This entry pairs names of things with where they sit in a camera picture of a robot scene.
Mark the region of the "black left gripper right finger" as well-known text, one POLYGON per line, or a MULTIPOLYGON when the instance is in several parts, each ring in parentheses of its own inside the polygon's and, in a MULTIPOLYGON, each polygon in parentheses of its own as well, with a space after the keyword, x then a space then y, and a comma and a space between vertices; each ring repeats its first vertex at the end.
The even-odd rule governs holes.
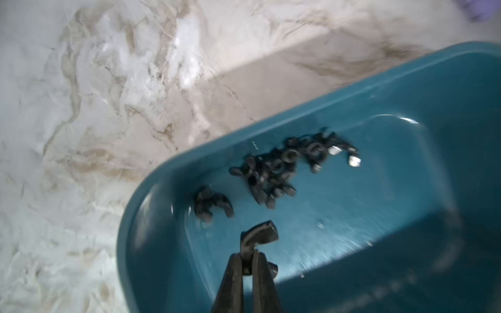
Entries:
POLYGON ((284 312, 273 281, 276 274, 278 266, 268 262, 266 255, 256 250, 252 260, 254 313, 284 312))

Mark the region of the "teal plastic storage box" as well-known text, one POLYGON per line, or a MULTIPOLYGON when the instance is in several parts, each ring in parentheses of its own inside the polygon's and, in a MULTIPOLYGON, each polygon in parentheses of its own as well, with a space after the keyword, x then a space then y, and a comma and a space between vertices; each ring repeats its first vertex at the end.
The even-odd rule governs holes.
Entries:
POLYGON ((126 206, 117 269, 131 312, 209 312, 241 232, 271 220, 286 312, 500 311, 500 45, 463 43, 160 165, 126 206), (331 130, 361 166, 300 162, 258 205, 230 169, 331 130))

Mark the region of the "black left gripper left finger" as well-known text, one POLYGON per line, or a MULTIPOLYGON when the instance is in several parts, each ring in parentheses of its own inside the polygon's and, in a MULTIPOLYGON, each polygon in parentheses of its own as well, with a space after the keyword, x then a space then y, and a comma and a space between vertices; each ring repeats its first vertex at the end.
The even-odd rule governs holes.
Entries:
POLYGON ((243 312, 243 264, 240 254, 230 256, 211 312, 243 312))

